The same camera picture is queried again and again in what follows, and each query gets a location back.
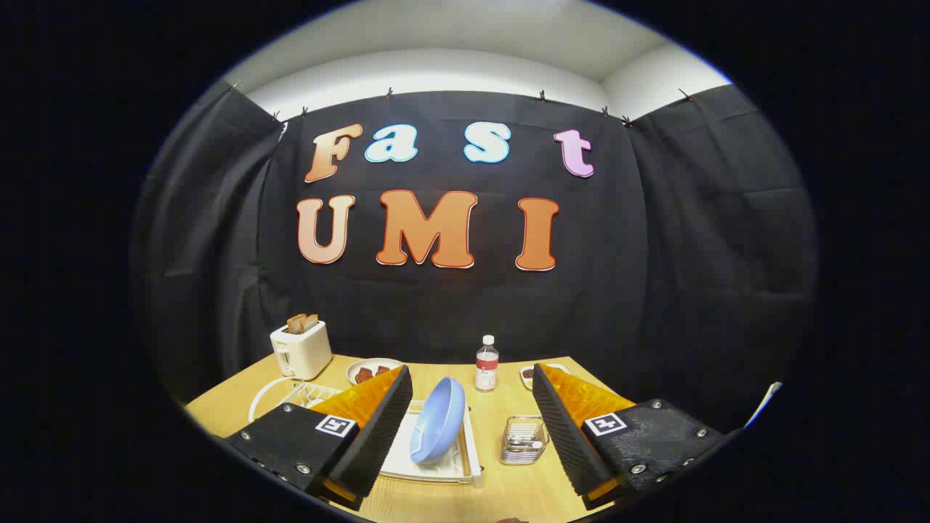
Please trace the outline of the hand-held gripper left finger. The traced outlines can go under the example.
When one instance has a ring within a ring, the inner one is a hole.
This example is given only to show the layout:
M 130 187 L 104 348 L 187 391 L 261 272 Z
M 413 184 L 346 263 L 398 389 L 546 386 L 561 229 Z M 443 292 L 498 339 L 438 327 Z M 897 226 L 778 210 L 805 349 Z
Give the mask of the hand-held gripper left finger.
M 358 510 L 408 412 L 406 365 L 315 406 L 283 402 L 224 437 L 236 455 L 312 497 Z

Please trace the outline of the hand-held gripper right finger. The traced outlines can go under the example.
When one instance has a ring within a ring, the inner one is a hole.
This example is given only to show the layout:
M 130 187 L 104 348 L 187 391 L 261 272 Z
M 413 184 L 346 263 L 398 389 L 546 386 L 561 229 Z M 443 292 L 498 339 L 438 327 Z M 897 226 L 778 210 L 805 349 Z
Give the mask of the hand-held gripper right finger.
M 535 403 L 587 509 L 663 490 L 727 442 L 667 400 L 634 403 L 554 365 L 533 371 Z

